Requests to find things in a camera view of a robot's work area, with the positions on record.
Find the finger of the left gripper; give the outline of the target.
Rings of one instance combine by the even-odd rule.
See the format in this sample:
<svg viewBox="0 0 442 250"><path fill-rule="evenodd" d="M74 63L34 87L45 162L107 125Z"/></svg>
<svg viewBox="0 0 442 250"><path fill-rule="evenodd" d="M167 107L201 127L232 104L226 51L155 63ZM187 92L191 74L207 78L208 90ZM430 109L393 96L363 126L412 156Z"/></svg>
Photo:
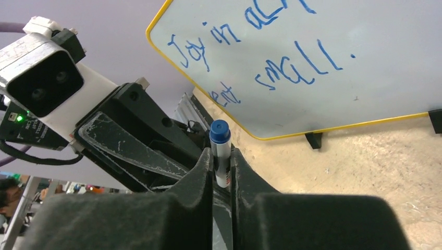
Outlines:
<svg viewBox="0 0 442 250"><path fill-rule="evenodd" d="M179 163L195 163L202 153L137 83L117 87L97 109L150 149Z"/></svg>

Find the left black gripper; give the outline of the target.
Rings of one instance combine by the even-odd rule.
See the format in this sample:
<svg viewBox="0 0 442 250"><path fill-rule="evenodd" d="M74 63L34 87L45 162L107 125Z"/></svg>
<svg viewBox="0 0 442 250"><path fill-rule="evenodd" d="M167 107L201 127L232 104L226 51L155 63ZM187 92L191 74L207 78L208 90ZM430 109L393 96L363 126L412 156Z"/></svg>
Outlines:
<svg viewBox="0 0 442 250"><path fill-rule="evenodd" d="M97 108L77 123L68 142L11 104L1 123L1 150L11 153L12 143L58 151L71 147L75 153L70 159L26 154L30 166L20 167L19 173L106 188L151 191L174 184L193 168L193 162L177 162L147 147Z"/></svg>

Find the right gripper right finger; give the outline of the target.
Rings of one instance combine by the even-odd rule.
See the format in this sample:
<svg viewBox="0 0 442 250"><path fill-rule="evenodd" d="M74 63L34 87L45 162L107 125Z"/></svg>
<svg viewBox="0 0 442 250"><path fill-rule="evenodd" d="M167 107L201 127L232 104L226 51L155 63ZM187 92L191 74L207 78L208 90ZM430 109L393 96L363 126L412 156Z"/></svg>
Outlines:
<svg viewBox="0 0 442 250"><path fill-rule="evenodd" d="M366 195L286 194L231 153L234 249L409 249L388 203Z"/></svg>

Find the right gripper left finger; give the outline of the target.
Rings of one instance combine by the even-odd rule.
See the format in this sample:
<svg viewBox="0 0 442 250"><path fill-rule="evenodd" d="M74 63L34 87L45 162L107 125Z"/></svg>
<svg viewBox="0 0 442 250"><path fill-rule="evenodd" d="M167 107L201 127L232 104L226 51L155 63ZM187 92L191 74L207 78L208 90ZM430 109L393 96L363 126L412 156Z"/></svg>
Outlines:
<svg viewBox="0 0 442 250"><path fill-rule="evenodd" d="M31 222L21 249L211 249L209 148L162 193L55 195Z"/></svg>

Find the whiteboard marker pen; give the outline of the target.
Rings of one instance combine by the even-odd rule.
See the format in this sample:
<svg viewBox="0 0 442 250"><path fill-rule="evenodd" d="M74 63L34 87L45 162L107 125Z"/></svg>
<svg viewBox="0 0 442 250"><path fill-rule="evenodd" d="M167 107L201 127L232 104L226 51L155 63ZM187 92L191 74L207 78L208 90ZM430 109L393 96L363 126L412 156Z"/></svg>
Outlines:
<svg viewBox="0 0 442 250"><path fill-rule="evenodd" d="M214 170L217 184L221 188L230 186L230 156L231 142L219 144L211 141L211 149L214 156Z"/></svg>

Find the yellow framed whiteboard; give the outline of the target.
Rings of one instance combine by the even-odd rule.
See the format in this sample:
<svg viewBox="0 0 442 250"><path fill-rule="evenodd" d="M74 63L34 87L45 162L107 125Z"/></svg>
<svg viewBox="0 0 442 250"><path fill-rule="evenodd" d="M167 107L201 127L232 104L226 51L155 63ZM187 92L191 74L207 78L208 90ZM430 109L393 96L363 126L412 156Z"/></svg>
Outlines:
<svg viewBox="0 0 442 250"><path fill-rule="evenodd" d="M166 1L150 45L258 140L429 116L441 1Z"/></svg>

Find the blue marker cap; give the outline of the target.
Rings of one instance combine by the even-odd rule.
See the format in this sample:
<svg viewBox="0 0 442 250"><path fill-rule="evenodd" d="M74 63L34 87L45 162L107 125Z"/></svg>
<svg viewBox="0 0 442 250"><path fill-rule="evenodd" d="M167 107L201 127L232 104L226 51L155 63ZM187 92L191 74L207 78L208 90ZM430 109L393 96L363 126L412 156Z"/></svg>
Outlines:
<svg viewBox="0 0 442 250"><path fill-rule="evenodd" d="M214 120L210 126L209 137L211 142L216 144L228 142L231 137L229 124L222 119Z"/></svg>

